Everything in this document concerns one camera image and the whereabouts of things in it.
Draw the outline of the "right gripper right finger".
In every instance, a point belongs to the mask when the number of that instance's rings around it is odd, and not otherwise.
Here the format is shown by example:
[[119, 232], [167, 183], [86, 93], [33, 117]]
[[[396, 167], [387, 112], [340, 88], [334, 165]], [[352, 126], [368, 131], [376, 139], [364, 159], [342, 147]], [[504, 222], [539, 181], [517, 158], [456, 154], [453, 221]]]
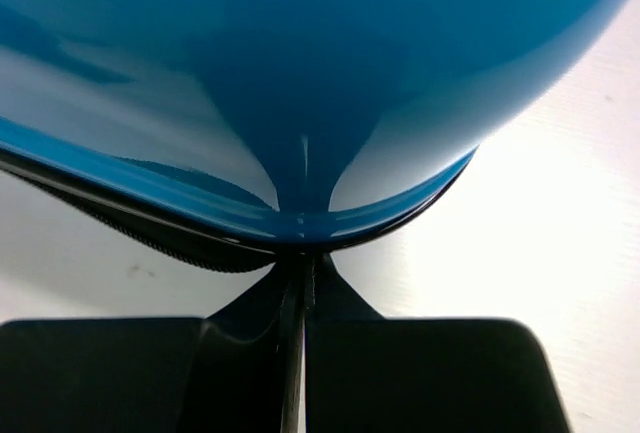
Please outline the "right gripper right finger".
[[506, 319], [387, 319], [328, 255], [305, 277], [310, 432], [566, 432], [546, 355]]

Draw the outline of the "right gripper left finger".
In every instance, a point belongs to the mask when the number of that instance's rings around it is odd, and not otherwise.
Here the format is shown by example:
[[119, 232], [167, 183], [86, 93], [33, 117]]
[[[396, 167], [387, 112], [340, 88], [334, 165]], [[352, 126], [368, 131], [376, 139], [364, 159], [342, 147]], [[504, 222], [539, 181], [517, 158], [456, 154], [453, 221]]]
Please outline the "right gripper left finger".
[[1, 328], [5, 432], [294, 432], [298, 257], [206, 318], [33, 319]]

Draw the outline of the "blue kids suitcase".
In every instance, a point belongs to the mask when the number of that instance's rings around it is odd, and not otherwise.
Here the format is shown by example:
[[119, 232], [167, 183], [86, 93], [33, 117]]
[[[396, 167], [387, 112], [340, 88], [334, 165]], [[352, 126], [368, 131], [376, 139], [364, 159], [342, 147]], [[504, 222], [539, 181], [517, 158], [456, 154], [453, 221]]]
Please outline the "blue kids suitcase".
[[625, 0], [1, 0], [1, 167], [251, 271], [437, 199]]

